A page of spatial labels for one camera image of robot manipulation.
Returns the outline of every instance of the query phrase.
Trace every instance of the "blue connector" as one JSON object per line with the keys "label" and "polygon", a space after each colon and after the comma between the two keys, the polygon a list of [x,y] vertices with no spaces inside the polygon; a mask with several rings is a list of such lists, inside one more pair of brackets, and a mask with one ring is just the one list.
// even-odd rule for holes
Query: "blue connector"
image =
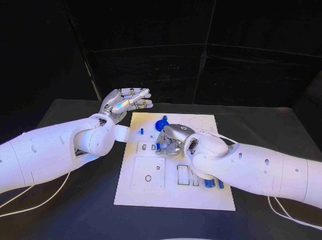
{"label": "blue connector", "polygon": [[218,185],[219,185],[219,189],[224,189],[224,184],[221,180],[218,180]]}
{"label": "blue connector", "polygon": [[215,187],[214,179],[212,179],[212,180],[206,180],[206,179],[205,179],[205,187],[208,187],[208,188],[209,188],[209,187],[211,187],[211,188]]}
{"label": "blue connector", "polygon": [[169,125],[169,123],[168,123],[168,117],[166,116],[163,116],[162,117],[162,120],[157,120],[156,122],[155,122],[155,129],[156,129],[156,131],[162,131],[162,128],[166,126],[166,125]]}

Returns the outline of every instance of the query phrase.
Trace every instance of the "table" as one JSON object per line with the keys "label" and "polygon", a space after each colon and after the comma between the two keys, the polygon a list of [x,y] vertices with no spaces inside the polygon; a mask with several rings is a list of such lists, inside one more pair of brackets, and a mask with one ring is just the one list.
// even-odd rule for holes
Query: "table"
{"label": "table", "polygon": [[[57,99],[38,127],[88,117],[98,107],[98,101]],[[157,103],[137,111],[211,114],[218,133],[239,143],[322,162],[322,154],[290,108]],[[129,126],[130,117],[129,112],[122,125]],[[322,231],[273,213],[264,196],[234,187],[232,212],[113,205],[123,151],[124,143],[114,142],[107,155],[70,173],[61,191],[45,205],[0,218],[0,239],[322,239]],[[34,186],[0,209],[0,214],[40,204],[63,180],[64,176]],[[0,194],[0,204],[21,191]],[[280,202],[294,218],[322,226],[320,209],[287,199],[280,198]]]}

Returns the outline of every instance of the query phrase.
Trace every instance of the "white board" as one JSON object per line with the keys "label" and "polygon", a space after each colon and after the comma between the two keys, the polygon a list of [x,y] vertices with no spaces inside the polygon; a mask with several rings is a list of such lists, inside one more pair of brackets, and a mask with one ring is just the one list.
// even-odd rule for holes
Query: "white board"
{"label": "white board", "polygon": [[215,187],[205,187],[186,166],[183,153],[173,157],[155,154],[155,122],[163,115],[169,124],[216,133],[212,115],[133,112],[113,204],[234,211],[229,186],[224,184],[219,189],[215,179]]}

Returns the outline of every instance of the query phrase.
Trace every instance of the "robotic hand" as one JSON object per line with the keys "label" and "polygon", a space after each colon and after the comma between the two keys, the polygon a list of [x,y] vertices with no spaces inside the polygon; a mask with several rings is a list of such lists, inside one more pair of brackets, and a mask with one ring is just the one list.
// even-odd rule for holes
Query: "robotic hand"
{"label": "robotic hand", "polygon": [[97,114],[29,132],[0,145],[0,193],[44,183],[94,160],[126,142],[129,128],[116,123],[126,111],[150,108],[146,88],[113,90]]}
{"label": "robotic hand", "polygon": [[156,154],[183,152],[192,172],[205,180],[216,177],[229,186],[264,196],[293,199],[322,209],[322,162],[300,159],[262,147],[227,145],[224,136],[169,124],[156,142]]}

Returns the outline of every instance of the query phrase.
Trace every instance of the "blue component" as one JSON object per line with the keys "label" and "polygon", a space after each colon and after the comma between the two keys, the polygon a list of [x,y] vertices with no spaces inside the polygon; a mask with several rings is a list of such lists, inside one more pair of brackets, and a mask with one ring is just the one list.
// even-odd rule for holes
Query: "blue component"
{"label": "blue component", "polygon": [[212,179],[212,180],[206,180],[206,179],[205,179],[205,187],[208,187],[208,188],[209,188],[209,187],[211,187],[211,188],[215,187],[214,179]]}
{"label": "blue component", "polygon": [[162,131],[163,126],[169,125],[166,120],[168,120],[168,117],[163,116],[162,120],[155,122],[155,129],[156,129],[156,131]]}
{"label": "blue component", "polygon": [[219,185],[219,189],[224,189],[224,184],[221,180],[218,180],[218,185]]}

